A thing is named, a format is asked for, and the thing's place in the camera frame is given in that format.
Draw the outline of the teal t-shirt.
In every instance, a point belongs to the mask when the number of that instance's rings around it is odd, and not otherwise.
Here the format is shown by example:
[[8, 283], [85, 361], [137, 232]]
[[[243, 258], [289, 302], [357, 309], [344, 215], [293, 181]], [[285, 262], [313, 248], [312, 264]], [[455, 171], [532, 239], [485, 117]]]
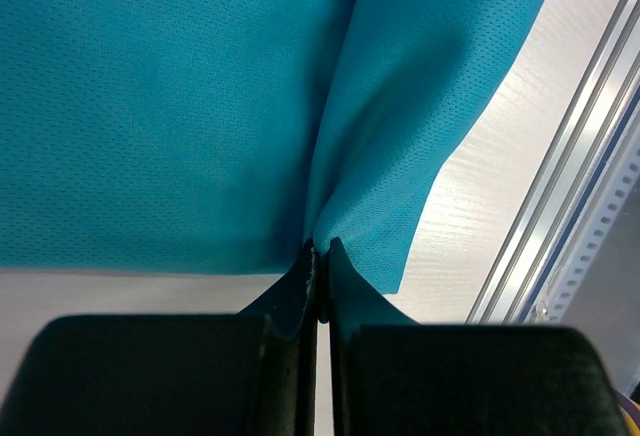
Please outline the teal t-shirt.
[[544, 0], [1, 0], [1, 264], [400, 287]]

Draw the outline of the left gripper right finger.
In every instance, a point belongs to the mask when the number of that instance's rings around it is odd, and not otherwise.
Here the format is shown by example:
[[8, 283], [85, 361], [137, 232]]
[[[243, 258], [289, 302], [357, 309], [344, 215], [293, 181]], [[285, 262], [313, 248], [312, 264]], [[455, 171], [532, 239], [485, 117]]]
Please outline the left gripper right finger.
[[421, 324], [353, 267], [326, 261], [338, 435], [624, 435], [600, 358], [557, 325]]

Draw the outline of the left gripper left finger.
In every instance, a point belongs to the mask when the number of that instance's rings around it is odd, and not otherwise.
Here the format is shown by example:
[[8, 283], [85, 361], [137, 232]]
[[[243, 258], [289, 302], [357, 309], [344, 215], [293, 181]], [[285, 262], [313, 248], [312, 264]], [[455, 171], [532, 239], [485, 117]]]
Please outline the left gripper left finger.
[[33, 339], [5, 435], [310, 435], [318, 254], [235, 314], [78, 315]]

